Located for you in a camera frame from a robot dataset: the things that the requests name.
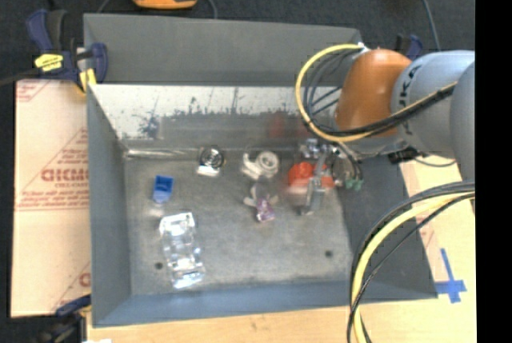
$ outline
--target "red object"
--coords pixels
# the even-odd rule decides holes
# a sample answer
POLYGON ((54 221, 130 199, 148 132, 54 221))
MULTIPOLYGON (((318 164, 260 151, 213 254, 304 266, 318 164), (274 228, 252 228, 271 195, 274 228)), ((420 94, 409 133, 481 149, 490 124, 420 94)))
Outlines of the red object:
MULTIPOLYGON (((299 162, 294 164, 288 171, 289 186, 307 186, 309 180, 314 175, 315 166, 309 162, 299 162)), ((331 176, 322 177, 322 187, 333 188, 334 181, 331 176)))

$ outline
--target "blue block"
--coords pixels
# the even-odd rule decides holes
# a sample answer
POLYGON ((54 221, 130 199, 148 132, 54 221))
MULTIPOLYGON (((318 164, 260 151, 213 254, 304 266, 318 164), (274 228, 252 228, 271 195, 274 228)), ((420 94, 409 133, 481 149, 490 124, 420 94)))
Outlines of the blue block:
POLYGON ((153 201, 162 204, 168 201, 173 192, 174 178, 165 175, 154 176, 153 201))

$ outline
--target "cardboard sheet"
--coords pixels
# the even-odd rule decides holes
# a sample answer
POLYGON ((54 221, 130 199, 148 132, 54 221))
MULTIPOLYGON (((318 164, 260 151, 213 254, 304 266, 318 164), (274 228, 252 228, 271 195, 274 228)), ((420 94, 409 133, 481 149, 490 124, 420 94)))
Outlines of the cardboard sheet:
POLYGON ((90 292, 85 94, 73 83, 16 87, 12 317, 52 313, 90 292))

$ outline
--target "yellow cable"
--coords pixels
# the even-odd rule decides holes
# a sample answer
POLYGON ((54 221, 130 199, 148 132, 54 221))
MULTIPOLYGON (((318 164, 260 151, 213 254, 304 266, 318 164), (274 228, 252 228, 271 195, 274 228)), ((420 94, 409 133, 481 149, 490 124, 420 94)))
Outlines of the yellow cable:
MULTIPOLYGON (((367 136, 371 135, 374 131, 368 131, 366 133, 352 134, 352 135, 340 137, 340 136, 337 136, 337 135, 328 134, 325 131, 320 130, 313 123, 313 120, 311 120, 311 117, 306 112, 306 109, 304 108, 304 105, 302 104, 302 98, 301 98, 302 80, 304 79, 304 76, 306 76, 306 73, 311 68, 311 66, 317 60, 319 60, 320 58, 326 56, 327 54, 331 54, 331 53, 334 53, 334 52, 337 52, 337 51, 340 51, 340 50, 360 50, 360 49, 363 49, 363 48, 364 48, 364 46, 354 45, 354 44, 350 44, 350 43, 343 44, 343 45, 336 45, 336 46, 327 47, 326 49, 321 50, 318 53, 316 53, 314 56, 312 56, 304 64, 304 66, 300 69, 300 71, 298 72, 297 80, 295 81, 295 101, 297 102, 298 111, 301 114, 302 119, 306 122, 306 124, 310 127, 310 129, 315 134, 317 134, 319 137, 324 138, 324 139, 326 139, 329 142, 352 142, 352 141, 359 140, 361 138, 367 137, 367 136)), ((455 86, 456 84, 457 84, 457 82, 450 83, 448 86, 445 86, 445 87, 443 87, 440 90, 449 89, 449 88, 455 86)), ((400 114, 405 113, 412 106, 416 106, 420 102, 426 102, 427 100, 429 100, 435 94, 437 94, 437 91, 433 92, 432 94, 426 95, 421 100, 418 100, 417 102, 415 102, 413 104, 410 104, 407 107, 403 107, 402 109, 400 109, 396 113, 392 114, 392 117, 398 116, 400 114)))
MULTIPOLYGON (((413 209, 409 209, 405 213, 397 216, 387 224, 385 224, 372 238, 372 240, 368 243, 368 246, 364 249, 361 257, 359 259, 358 266, 354 272, 354 282, 352 285, 352 297, 351 297, 351 305, 354 303, 356 297, 359 294, 359 290, 361 289, 362 279, 364 277, 364 273, 368 262, 370 261, 371 256, 374 254, 375 250, 382 243, 382 241, 389 236, 390 233, 395 231, 400 225, 404 222, 410 220, 413 217, 416 217, 420 213, 424 213, 431 209, 439 209, 444 205, 452 202, 456 198, 460 197, 464 193, 458 193, 456 196, 450 197, 448 199, 443 199, 436 203, 427 202, 425 204, 421 204, 420 206, 414 207, 413 209)), ((362 327, 362 318, 359 312, 359 308, 356 308, 354 312, 354 333, 358 343, 367 342, 364 334, 364 330, 362 327)))
POLYGON ((297 80, 295 82, 295 100, 297 102, 298 111, 300 112, 302 118, 304 121, 309 125, 311 130, 316 133, 319 137, 325 138, 327 141, 330 142, 348 142, 352 140, 357 140, 358 138, 363 138, 367 134, 358 134, 357 136, 350 136, 350 137, 336 137, 334 135, 330 135, 327 133, 324 133, 321 131, 317 126, 315 126, 306 112, 306 109, 304 109, 304 105, 302 104, 301 99, 301 86, 302 86, 302 80, 304 76, 306 75, 306 72, 311 68, 311 66, 320 58, 326 56, 327 54, 331 54, 340 50, 360 50, 362 46, 360 45, 354 45, 354 44, 344 44, 344 45, 336 45, 336 46, 330 46, 326 49, 319 51, 314 56, 312 56, 301 68, 301 70, 298 72, 297 80))

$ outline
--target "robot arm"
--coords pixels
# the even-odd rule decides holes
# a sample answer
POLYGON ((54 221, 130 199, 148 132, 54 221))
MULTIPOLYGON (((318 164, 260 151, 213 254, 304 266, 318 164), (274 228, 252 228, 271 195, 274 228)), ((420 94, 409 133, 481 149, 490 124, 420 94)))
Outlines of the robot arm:
MULTIPOLYGON (((325 54, 342 49, 354 46, 331 47, 325 54)), ((311 62, 302 68, 296 87, 311 62)), ((413 147, 455 159, 462 177, 474 179, 474 51, 425 54, 411 61, 393 50, 360 50, 343 80, 330 131, 319 129, 298 102, 318 136, 345 142, 362 156, 413 147)))

